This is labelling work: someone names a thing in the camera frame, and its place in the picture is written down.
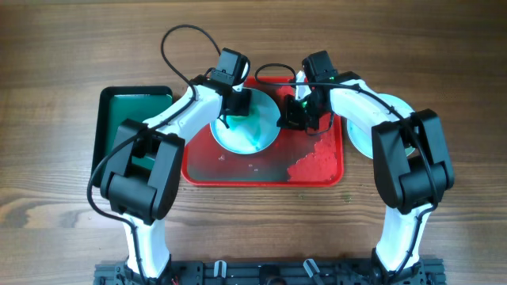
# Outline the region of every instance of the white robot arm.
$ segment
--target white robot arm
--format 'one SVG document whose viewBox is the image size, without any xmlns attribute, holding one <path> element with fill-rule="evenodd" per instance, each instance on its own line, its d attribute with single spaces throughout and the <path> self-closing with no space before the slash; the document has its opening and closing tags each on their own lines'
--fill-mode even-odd
<svg viewBox="0 0 507 285">
<path fill-rule="evenodd" d="M 217 118 L 221 115 L 247 116 L 250 104 L 250 91 L 248 89 L 243 89 L 243 82 L 245 81 L 249 70 L 250 62 L 244 55 L 224 48 L 219 59 L 219 64 L 211 72 L 210 78 L 199 76 L 193 80 L 193 87 L 196 91 L 195 96 L 193 94 L 193 89 L 189 86 L 183 97 L 171 105 L 167 110 L 157 116 L 144 120 L 143 123 L 139 124 L 144 127 L 152 128 L 178 112 L 177 116 L 175 116 L 167 125 L 159 127 L 156 132 L 158 137 L 163 135 L 176 136 L 177 141 L 184 142 L 184 144 L 186 144 L 192 140 L 197 132 L 204 126 L 214 120 L 217 120 Z M 157 164 L 158 166 L 168 163 L 173 164 L 174 161 L 178 159 L 174 157 L 171 158 L 164 157 L 155 159 L 152 173 L 157 172 L 155 171 Z M 111 162 L 109 162 L 108 166 L 106 166 L 106 172 L 110 173 L 108 175 L 110 177 L 118 176 L 118 173 L 109 171 L 109 164 L 111 164 Z M 181 162 L 179 167 L 178 164 L 176 164 L 176 167 L 173 167 L 173 173 L 177 172 L 179 174 L 180 168 Z M 178 177 L 161 175 L 161 177 L 162 179 L 164 179 L 164 177 L 166 179 L 164 185 L 167 185 L 167 181 L 169 179 L 172 179 L 173 181 L 178 180 L 177 182 L 179 182 L 179 175 Z M 125 181 L 124 184 L 121 185 L 123 188 L 131 187 L 132 185 L 135 188 L 135 185 L 139 183 L 137 180 L 133 180 L 133 178 L 119 177 L 117 179 L 120 178 Z M 149 186 L 153 186 L 150 185 L 150 181 L 152 179 L 155 180 L 150 176 L 147 182 L 148 192 L 151 191 Z M 119 199 L 114 199 L 113 201 L 111 194 L 113 190 L 108 189 L 103 191 L 103 188 L 112 188 L 112 183 L 105 183 L 103 185 L 106 186 L 101 187 L 101 193 L 103 193 L 104 198 L 109 199 L 112 204 L 112 209 L 117 211 L 122 218 L 133 223 L 137 228 L 136 236 L 139 243 L 139 256 L 135 254 L 135 242 L 132 229 L 129 225 L 124 223 L 129 251 L 127 266 L 134 273 L 139 274 L 138 262 L 140 262 L 143 273 L 147 278 L 158 278 L 164 270 L 166 270 L 166 266 L 170 261 L 170 251 L 166 246 L 163 219 L 166 212 L 169 210 L 170 205 L 164 206 L 164 202 L 161 201 L 160 203 L 162 203 L 162 206 L 159 206 L 158 208 L 161 207 L 163 210 L 166 210 L 166 212 L 164 213 L 162 211 L 162 214 L 158 215 L 156 218 L 153 218 L 153 214 L 151 216 L 141 215 L 139 213 L 139 209 L 144 208 L 145 206 L 141 203 L 142 199 L 140 193 L 137 194 L 139 195 L 138 197 L 119 196 Z M 121 189 L 121 187 L 116 187 L 119 189 L 118 192 L 126 192 L 124 189 Z M 150 203 L 154 203 L 151 202 L 151 199 L 153 198 L 148 199 L 147 207 L 150 206 Z"/>
<path fill-rule="evenodd" d="M 338 74 L 325 51 L 306 58 L 303 68 L 309 74 L 309 85 L 296 86 L 295 102 L 288 101 L 287 108 L 299 111 L 286 114 L 304 113 L 308 116 L 305 127 L 318 128 L 316 119 L 324 112 L 334 112 L 372 138 L 375 183 L 387 204 L 382 237 L 372 254 L 379 268 L 372 274 L 378 284 L 392 283 L 404 268 L 417 267 L 418 247 L 429 214 L 454 183 L 440 121 L 430 110 L 412 113 L 398 105 L 388 110 L 356 74 Z M 307 80 L 305 72 L 296 75 L 296 83 L 304 84 L 301 82 Z M 399 122 L 399 117 L 406 119 Z M 406 130 L 407 125 L 413 129 Z M 420 157 L 406 158 L 405 146 L 414 143 L 407 133 L 415 134 L 414 129 L 418 130 L 418 139 L 424 141 L 420 152 L 428 157 L 429 173 Z M 430 175 L 436 195 L 432 193 Z M 412 272 L 405 270 L 403 275 L 407 274 Z"/>
</svg>

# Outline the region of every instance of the black bracket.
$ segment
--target black bracket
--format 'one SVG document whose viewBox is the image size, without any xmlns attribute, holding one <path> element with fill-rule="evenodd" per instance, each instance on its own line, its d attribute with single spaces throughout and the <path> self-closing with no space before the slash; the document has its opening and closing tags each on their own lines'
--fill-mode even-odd
<svg viewBox="0 0 507 285">
<path fill-rule="evenodd" d="M 251 97 L 252 90 L 250 89 L 242 89 L 241 92 L 233 91 L 231 96 L 223 98 L 220 115 L 248 116 Z"/>
<path fill-rule="evenodd" d="M 113 147 L 146 131 L 147 125 L 127 119 L 116 133 Z M 163 219 L 176 199 L 185 140 L 177 135 L 152 132 L 131 142 L 109 159 L 101 182 L 101 195 L 116 213 L 128 213 L 145 224 Z M 152 170 L 132 157 L 154 159 Z"/>
<path fill-rule="evenodd" d="M 210 82 L 217 86 L 222 85 L 224 89 L 240 84 L 245 79 L 242 78 L 243 70 L 246 64 L 250 64 L 246 56 L 237 51 L 228 48 L 222 49 L 219 63 L 212 70 Z"/>
<path fill-rule="evenodd" d="M 428 158 L 438 202 L 454 184 L 454 171 L 440 119 L 432 110 L 412 113 L 405 119 L 417 132 Z M 408 214 L 415 207 L 434 203 L 421 155 L 407 158 L 406 146 L 414 146 L 402 123 L 383 122 L 372 128 L 375 185 L 383 202 Z"/>
<path fill-rule="evenodd" d="M 309 55 L 302 61 L 304 73 L 309 83 L 335 83 L 340 84 L 352 79 L 360 79 L 353 72 L 339 74 L 331 63 L 327 51 L 319 51 Z M 278 127 L 297 131 L 308 129 L 318 130 L 320 118 L 332 112 L 330 90 L 333 86 L 311 86 L 311 93 L 302 101 L 287 95 L 284 101 L 282 116 L 276 123 Z"/>
<path fill-rule="evenodd" d="M 199 261 L 170 261 L 158 278 L 147 278 L 146 285 L 203 285 L 204 264 Z M 126 262 L 95 265 L 93 285 L 144 285 L 139 274 Z"/>
</svg>

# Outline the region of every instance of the white plastic bracket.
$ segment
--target white plastic bracket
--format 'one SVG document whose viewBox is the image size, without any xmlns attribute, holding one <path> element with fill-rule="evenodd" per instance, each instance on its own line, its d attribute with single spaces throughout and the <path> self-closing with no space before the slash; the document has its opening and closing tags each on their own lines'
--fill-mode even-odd
<svg viewBox="0 0 507 285">
<path fill-rule="evenodd" d="M 121 217 L 137 226 L 135 232 L 139 243 L 139 256 L 141 257 L 144 275 L 146 277 L 158 278 L 166 268 L 170 258 L 170 251 L 166 245 L 165 221 L 155 220 L 153 224 L 147 226 L 143 220 L 131 215 L 123 214 Z M 128 244 L 127 266 L 133 272 L 139 274 L 132 231 L 126 223 L 124 223 L 124 228 Z"/>
<path fill-rule="evenodd" d="M 394 271 L 398 269 L 406 256 L 406 252 L 412 242 L 415 226 L 417 225 L 416 217 L 431 207 L 430 203 L 414 208 L 409 214 L 403 215 L 398 209 L 386 207 L 386 218 L 383 222 L 382 237 L 376 247 L 377 256 L 382 262 L 385 269 Z M 408 260 L 405 268 L 409 268 L 419 261 L 419 243 L 421 242 L 422 233 L 425 229 L 426 221 L 429 214 L 422 217 L 421 227 L 415 243 L 412 257 Z"/>
</svg>

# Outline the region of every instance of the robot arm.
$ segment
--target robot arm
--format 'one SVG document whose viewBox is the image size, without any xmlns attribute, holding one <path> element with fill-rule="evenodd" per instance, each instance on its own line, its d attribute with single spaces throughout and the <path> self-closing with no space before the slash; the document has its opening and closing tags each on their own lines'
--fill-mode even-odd
<svg viewBox="0 0 507 285">
<path fill-rule="evenodd" d="M 431 110 L 411 113 L 409 109 L 395 105 L 394 109 L 405 118 L 404 123 L 399 122 L 399 118 L 377 100 L 357 91 L 365 90 L 372 96 L 377 96 L 358 75 L 352 72 L 338 74 L 326 51 L 304 59 L 303 69 L 304 72 L 300 71 L 296 75 L 296 82 L 305 82 L 308 76 L 309 83 L 324 85 L 315 84 L 313 89 L 308 85 L 296 86 L 295 101 L 286 101 L 286 108 L 292 110 L 285 112 L 304 114 L 305 120 L 300 120 L 295 128 L 318 129 L 318 118 L 326 112 L 334 112 L 351 120 L 372 137 L 375 184 L 387 205 L 382 237 L 372 254 L 375 265 L 372 270 L 373 283 L 392 283 L 413 274 L 418 271 L 414 269 L 417 269 L 418 247 L 429 209 L 441 201 L 444 191 L 454 183 L 454 173 L 438 116 Z M 354 88 L 325 86 L 328 83 L 336 84 L 337 87 Z M 406 157 L 405 147 L 415 146 L 408 136 L 409 130 L 405 129 L 407 125 L 416 130 L 423 149 L 420 152 L 428 158 L 430 174 L 436 185 L 436 201 L 421 155 Z M 411 256 L 400 268 L 412 243 Z M 399 269 L 400 276 L 395 276 L 394 272 Z"/>
<path fill-rule="evenodd" d="M 124 224 L 127 266 L 132 272 L 139 274 L 138 262 L 147 278 L 161 278 L 166 271 L 170 251 L 163 218 L 176 198 L 185 144 L 220 116 L 248 116 L 250 91 L 242 86 L 249 69 L 244 55 L 224 48 L 210 78 L 200 75 L 192 80 L 195 96 L 189 87 L 180 100 L 159 115 L 143 123 L 126 120 L 118 128 L 114 146 L 179 112 L 153 135 L 120 150 L 105 167 L 101 195 L 109 200 L 113 211 L 137 227 L 139 256 L 131 228 Z M 151 156 L 153 168 L 132 164 L 132 156 Z"/>
</svg>

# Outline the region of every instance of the wood grain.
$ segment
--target wood grain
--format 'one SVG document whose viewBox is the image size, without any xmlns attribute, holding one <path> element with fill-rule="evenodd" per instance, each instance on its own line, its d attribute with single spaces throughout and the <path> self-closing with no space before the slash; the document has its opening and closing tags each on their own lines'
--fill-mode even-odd
<svg viewBox="0 0 507 285">
<path fill-rule="evenodd" d="M 163 33 L 180 23 L 205 28 L 253 69 L 299 67 L 326 49 L 339 71 L 436 111 L 456 184 L 421 253 L 444 258 L 450 284 L 506 283 L 506 14 L 504 2 L 473 0 L 0 6 L 0 283 L 90 284 L 94 264 L 126 257 L 121 225 L 85 198 L 98 95 L 131 85 L 181 93 L 159 54 Z M 176 32 L 166 50 L 188 76 L 216 62 L 197 32 Z M 346 140 L 345 175 L 332 188 L 182 180 L 167 241 L 175 260 L 368 257 L 384 211 L 372 162 Z"/>
</svg>

